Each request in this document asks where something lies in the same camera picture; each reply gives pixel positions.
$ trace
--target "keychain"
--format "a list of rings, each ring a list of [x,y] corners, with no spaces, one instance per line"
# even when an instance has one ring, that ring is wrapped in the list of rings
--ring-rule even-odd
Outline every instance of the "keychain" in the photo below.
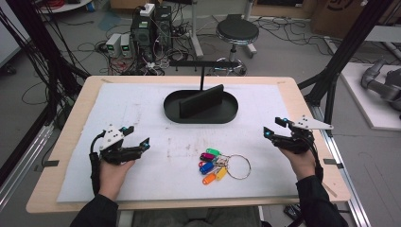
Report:
[[[229,170],[229,162],[232,157],[240,157],[244,159],[248,166],[248,172],[243,176],[236,176]],[[228,173],[232,178],[242,180],[247,178],[251,174],[251,163],[250,161],[240,154],[232,154],[230,156],[226,156],[221,154],[220,151],[213,148],[208,148],[205,153],[200,155],[200,173],[202,175],[206,175],[203,178],[202,183],[208,185],[214,180],[220,181],[224,178],[224,176]]]

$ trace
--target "stool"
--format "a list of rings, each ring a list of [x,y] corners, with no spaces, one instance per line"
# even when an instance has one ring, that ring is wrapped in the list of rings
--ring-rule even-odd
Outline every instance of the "stool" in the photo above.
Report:
[[[242,61],[235,58],[236,46],[255,42],[259,35],[257,26],[241,18],[227,18],[218,23],[216,33],[222,41],[233,44],[229,58],[221,58],[218,61],[235,61],[238,62],[239,66],[235,68],[213,68],[214,74],[216,76],[222,76],[221,73],[224,73],[225,76],[230,74],[245,76],[247,67]]]

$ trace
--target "green key tag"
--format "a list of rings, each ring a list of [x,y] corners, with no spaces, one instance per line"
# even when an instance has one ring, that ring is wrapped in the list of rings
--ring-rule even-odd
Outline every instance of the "green key tag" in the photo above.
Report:
[[[207,150],[206,150],[206,153],[211,153],[211,154],[214,154],[214,155],[216,155],[216,156],[219,156],[221,153],[220,153],[220,151],[218,151],[218,150],[216,150],[216,149],[213,149],[213,148],[208,148]]]

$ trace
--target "key ring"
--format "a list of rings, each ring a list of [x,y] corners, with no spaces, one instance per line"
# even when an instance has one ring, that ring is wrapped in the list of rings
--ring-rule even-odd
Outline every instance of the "key ring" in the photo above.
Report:
[[[226,156],[226,157],[228,157],[228,159],[227,159],[227,164],[226,164],[226,166],[227,166],[227,173],[228,173],[228,175],[230,175],[232,178],[234,178],[234,179],[237,179],[237,180],[242,180],[242,179],[245,179],[245,178],[247,178],[250,174],[251,174],[251,163],[250,163],[250,161],[247,159],[247,158],[245,158],[244,156],[242,156],[242,155],[240,155],[240,154],[232,154],[232,155],[230,155],[230,156]],[[230,163],[230,159],[232,158],[232,157],[241,157],[241,158],[243,158],[243,159],[245,159],[245,161],[247,161],[247,163],[248,163],[248,166],[249,166],[249,170],[248,170],[248,173],[245,175],[245,176],[243,176],[243,177],[238,177],[238,176],[234,176],[231,172],[230,172],[230,168],[229,168],[229,163]]]

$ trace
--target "yellow key tag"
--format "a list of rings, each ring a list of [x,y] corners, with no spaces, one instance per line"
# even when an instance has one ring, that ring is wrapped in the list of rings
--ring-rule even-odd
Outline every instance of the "yellow key tag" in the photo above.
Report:
[[[218,179],[218,181],[220,181],[221,179],[223,179],[223,177],[225,176],[226,173],[227,173],[227,168],[226,167],[222,167],[218,171],[218,174],[216,174],[216,179]]]

